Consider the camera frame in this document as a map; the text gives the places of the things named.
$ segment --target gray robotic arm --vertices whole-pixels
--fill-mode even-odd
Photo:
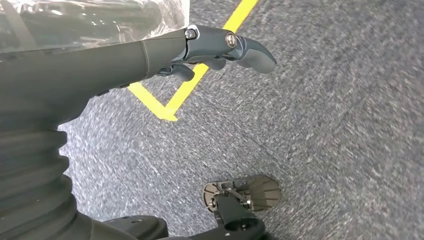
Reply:
[[[59,154],[67,137],[58,126],[77,118],[90,98],[110,89],[155,75],[175,74],[189,81],[194,74],[184,64],[219,70],[226,61],[260,73],[271,72],[276,64],[260,43],[205,26],[66,53],[0,55],[0,239],[134,240],[77,211],[72,182],[63,175],[69,160]],[[264,231],[260,226],[259,236]],[[219,239],[214,233],[193,239]]]
[[[190,81],[194,72],[183,64],[203,63],[213,70],[221,70],[226,61],[236,62],[244,68],[253,68],[259,73],[273,71],[277,61],[259,42],[237,36],[221,28],[190,25],[185,30],[186,47],[171,64],[162,68],[158,75],[177,75]]]

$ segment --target yellow floor line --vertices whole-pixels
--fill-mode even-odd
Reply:
[[[223,28],[235,33],[257,3],[258,0],[241,0]],[[208,67],[204,64],[199,64],[194,67],[193,71],[194,78],[191,81],[184,82],[166,105],[166,109],[168,109],[168,112],[172,113],[172,115],[183,105],[184,101],[195,89],[200,79],[202,79],[203,75],[208,71]]]
[[[258,0],[241,0],[223,28],[236,32],[257,3]],[[131,84],[128,89],[159,119],[176,121],[175,113],[208,71],[208,67],[204,64],[199,64],[194,67],[193,71],[194,78],[191,81],[184,82],[166,106],[162,105],[139,82]]]
[[[177,118],[172,112],[170,112],[162,103],[160,103],[156,97],[154,97],[141,83],[135,82],[128,86],[128,89],[141,101],[144,105],[150,109],[150,111],[156,115],[159,119],[168,121],[176,121]]]

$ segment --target transparent plastic sheet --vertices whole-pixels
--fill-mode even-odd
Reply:
[[[190,0],[0,0],[0,55],[154,38],[187,27],[189,12]]]

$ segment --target bolt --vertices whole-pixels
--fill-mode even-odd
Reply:
[[[233,32],[228,32],[225,36],[225,41],[228,47],[235,48],[237,46],[237,37]]]
[[[209,206],[215,208],[217,204],[215,203],[215,199],[210,200]]]
[[[193,29],[188,29],[185,31],[185,38],[186,39],[195,39],[196,38],[196,31]]]

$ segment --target robotic finger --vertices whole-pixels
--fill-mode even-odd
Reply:
[[[185,30],[184,52],[160,70],[158,76],[175,75],[190,81],[194,72],[184,64],[205,64],[221,70],[226,62],[235,62],[244,68],[253,68],[268,74],[277,64],[273,55],[259,42],[235,35],[232,31],[202,25],[190,25]]]

